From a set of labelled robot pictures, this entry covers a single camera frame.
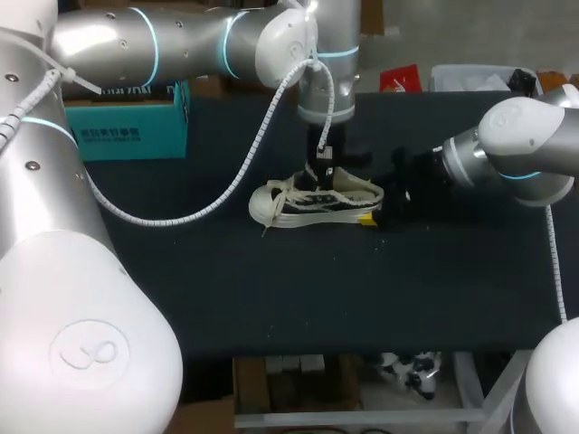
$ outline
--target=black tablecloth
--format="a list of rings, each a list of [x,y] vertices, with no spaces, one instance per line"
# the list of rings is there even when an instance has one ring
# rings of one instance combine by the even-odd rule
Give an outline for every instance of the black tablecloth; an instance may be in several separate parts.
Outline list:
[[[507,96],[361,95],[349,140],[372,146],[364,175],[380,175],[393,148],[441,145]],[[187,159],[96,163],[90,173],[128,212],[197,211],[233,179],[267,104],[198,99]],[[262,238],[248,200],[268,179],[303,167],[305,137],[295,109],[280,107],[237,192],[200,222],[143,229],[103,212],[121,260],[175,329],[185,359],[514,350],[533,348],[560,323],[545,213],[500,189],[456,193],[460,211],[444,223],[394,233],[358,225],[272,229]],[[574,209],[564,217],[571,223]],[[574,237],[560,244],[574,247]],[[564,283],[576,282],[572,259],[562,261],[571,269]]]

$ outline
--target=sneaker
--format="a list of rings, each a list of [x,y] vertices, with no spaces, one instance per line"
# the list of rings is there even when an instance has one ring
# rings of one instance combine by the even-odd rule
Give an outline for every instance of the sneaker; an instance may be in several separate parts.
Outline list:
[[[377,210],[384,190],[337,167],[334,190],[319,190],[313,171],[286,181],[269,181],[250,199],[250,215],[266,228],[299,228],[316,223],[358,223]]]

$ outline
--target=shoelace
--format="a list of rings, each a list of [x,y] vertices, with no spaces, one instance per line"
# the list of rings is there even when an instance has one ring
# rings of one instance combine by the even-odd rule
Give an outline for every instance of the shoelace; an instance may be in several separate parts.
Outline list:
[[[271,219],[265,224],[265,231],[273,226],[273,223],[280,217],[288,200],[299,201],[308,197],[306,192],[301,192],[294,187],[294,180],[295,175],[288,181],[268,181],[268,187],[271,190],[281,190],[281,193],[273,199],[273,213],[271,214]]]

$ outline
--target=robotic arm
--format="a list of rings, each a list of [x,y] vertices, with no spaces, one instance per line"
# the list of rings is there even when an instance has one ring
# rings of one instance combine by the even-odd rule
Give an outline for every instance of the robotic arm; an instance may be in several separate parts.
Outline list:
[[[160,434],[179,346],[115,254],[43,52],[102,86],[227,73],[277,87],[309,57],[316,21],[280,4],[83,11],[57,26],[56,9],[0,14],[0,430]]]
[[[170,326],[115,255],[67,128],[61,90],[39,88],[49,67],[26,44],[103,87],[224,74],[273,88],[317,45],[336,89],[332,123],[344,124],[355,110],[359,0],[300,2],[308,14],[290,0],[205,14],[81,11],[58,25],[53,0],[21,0],[0,14],[1,431],[160,434],[183,369]],[[314,130],[327,114],[330,92],[322,80],[320,71],[308,70],[300,86],[299,113]],[[31,103],[36,91],[42,96]],[[561,100],[548,102],[575,107],[579,98]],[[17,107],[20,101],[26,104]],[[446,175],[469,185],[501,176],[522,203],[556,202],[579,168],[579,117],[561,107],[522,99],[497,105],[478,128],[437,150]],[[579,372],[576,354],[551,362],[549,353],[575,347],[574,324],[555,330],[533,356],[521,392],[527,406],[517,414],[540,428],[524,433],[566,434],[579,426],[574,388],[557,377],[545,400],[538,380],[551,363]],[[553,410],[558,402],[568,404],[568,417]]]
[[[570,84],[538,100],[501,102],[478,126],[444,142],[444,171],[464,188],[499,176],[524,205],[556,203],[579,174],[576,136],[570,129],[579,120],[578,108],[579,90]]]
[[[104,88],[211,74],[275,89],[316,47],[317,22],[305,18],[302,10],[284,3],[204,14],[135,7],[83,10],[59,18],[51,53]]]

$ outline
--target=robot logo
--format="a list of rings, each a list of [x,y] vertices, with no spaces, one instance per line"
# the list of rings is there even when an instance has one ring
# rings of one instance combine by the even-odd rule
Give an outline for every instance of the robot logo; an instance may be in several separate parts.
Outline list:
[[[86,354],[87,359],[85,361],[81,361],[80,363],[74,362],[73,359],[69,361],[67,359],[66,353],[61,353],[62,361],[68,364],[70,367],[74,369],[80,369],[84,371],[85,369],[89,369],[93,363],[111,363],[117,357],[117,347],[115,346],[114,342],[106,341],[101,342],[94,350],[87,351],[84,347],[79,348],[83,353]]]
[[[113,325],[97,320],[65,327],[52,341],[52,372],[79,389],[103,389],[126,371],[128,342]]]

